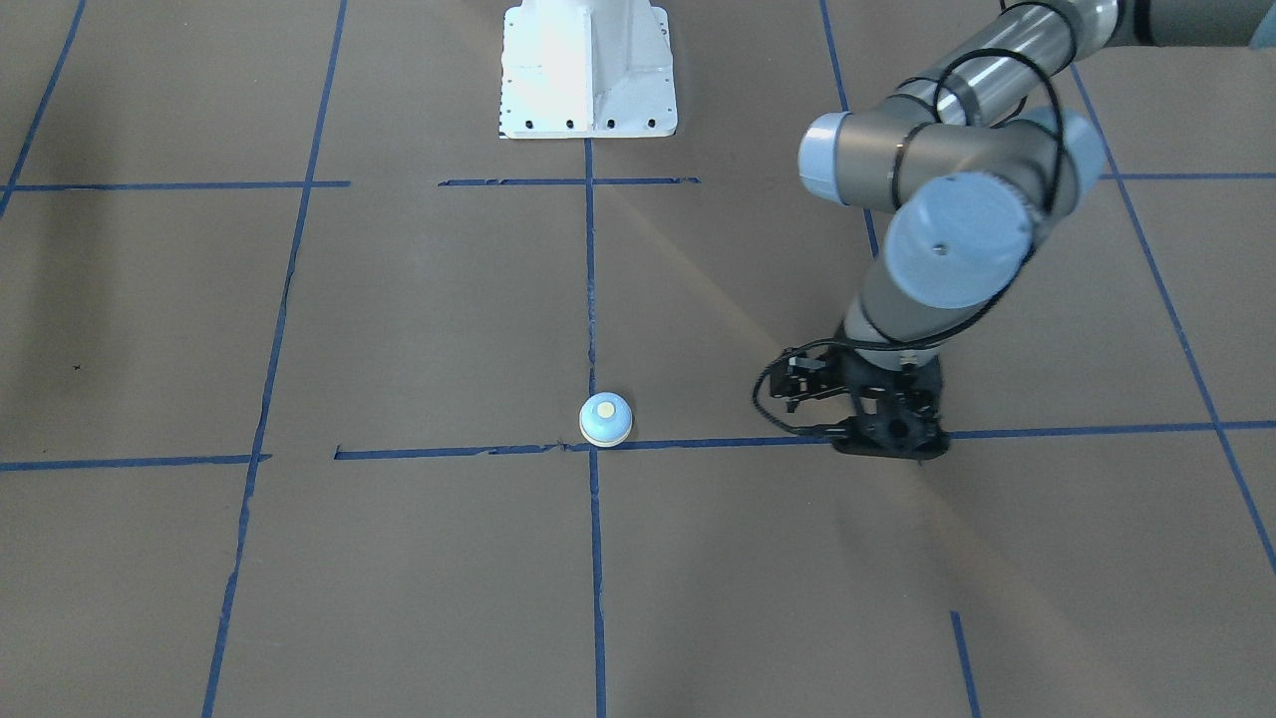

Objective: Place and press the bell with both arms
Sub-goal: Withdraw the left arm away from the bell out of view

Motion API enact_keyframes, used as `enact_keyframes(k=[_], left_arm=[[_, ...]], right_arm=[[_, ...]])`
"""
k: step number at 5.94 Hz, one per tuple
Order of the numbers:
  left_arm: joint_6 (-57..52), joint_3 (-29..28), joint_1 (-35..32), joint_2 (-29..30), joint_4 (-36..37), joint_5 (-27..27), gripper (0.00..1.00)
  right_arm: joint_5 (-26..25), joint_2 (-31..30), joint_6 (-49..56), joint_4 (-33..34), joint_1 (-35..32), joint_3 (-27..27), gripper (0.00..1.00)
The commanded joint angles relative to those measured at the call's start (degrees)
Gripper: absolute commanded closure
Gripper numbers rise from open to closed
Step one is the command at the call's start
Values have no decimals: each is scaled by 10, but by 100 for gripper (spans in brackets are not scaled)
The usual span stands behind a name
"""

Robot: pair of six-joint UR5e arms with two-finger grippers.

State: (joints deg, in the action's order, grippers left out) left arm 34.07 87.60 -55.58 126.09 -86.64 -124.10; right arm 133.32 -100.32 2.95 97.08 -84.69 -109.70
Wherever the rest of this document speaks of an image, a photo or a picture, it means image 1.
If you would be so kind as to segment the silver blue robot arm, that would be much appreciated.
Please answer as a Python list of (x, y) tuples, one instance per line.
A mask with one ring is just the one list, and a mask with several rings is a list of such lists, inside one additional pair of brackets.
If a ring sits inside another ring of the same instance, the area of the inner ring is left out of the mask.
[(1102, 176), (1102, 136), (1062, 105), (1059, 73), (1109, 47), (1272, 46), (1271, 1), (1008, 1), (874, 108), (815, 119), (803, 186), (893, 219), (823, 355), (792, 347), (766, 374), (789, 412), (849, 397), (846, 420), (792, 435), (857, 457), (948, 450), (940, 346), (1007, 295)]

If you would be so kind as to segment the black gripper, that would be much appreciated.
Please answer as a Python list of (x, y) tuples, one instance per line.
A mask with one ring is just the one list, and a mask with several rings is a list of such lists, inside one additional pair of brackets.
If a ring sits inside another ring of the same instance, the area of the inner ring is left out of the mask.
[(942, 363), (903, 363), (888, 371), (843, 351), (838, 372), (851, 400), (852, 414), (838, 423), (829, 440), (836, 451), (852, 457), (931, 460), (951, 448), (942, 429)]

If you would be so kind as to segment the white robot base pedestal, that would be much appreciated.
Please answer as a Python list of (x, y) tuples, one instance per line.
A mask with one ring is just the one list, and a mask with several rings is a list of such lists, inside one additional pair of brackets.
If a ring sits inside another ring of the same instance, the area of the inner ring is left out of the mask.
[(674, 136), (669, 14), (649, 1), (522, 1), (501, 18), (500, 87), (508, 140)]

